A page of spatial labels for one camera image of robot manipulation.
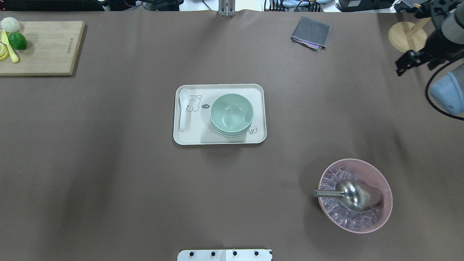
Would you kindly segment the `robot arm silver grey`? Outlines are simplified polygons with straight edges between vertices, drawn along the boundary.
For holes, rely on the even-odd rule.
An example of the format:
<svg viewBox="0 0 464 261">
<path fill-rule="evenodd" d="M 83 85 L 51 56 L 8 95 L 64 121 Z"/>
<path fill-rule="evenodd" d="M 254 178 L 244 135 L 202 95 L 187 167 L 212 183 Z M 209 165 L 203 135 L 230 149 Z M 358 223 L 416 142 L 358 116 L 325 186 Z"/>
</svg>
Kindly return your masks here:
<svg viewBox="0 0 464 261">
<path fill-rule="evenodd" d="M 421 4 L 415 12 L 416 18 L 430 18 L 435 30 L 427 37 L 419 51 L 407 49 L 396 60 L 396 73 L 404 74 L 413 67 L 427 64 L 429 70 L 442 69 L 463 58 L 464 49 L 464 7 L 461 0 L 429 0 Z M 463 66 L 448 72 L 434 82 L 431 76 L 426 88 L 427 102 L 439 113 L 453 119 L 463 120 Z"/>
</svg>

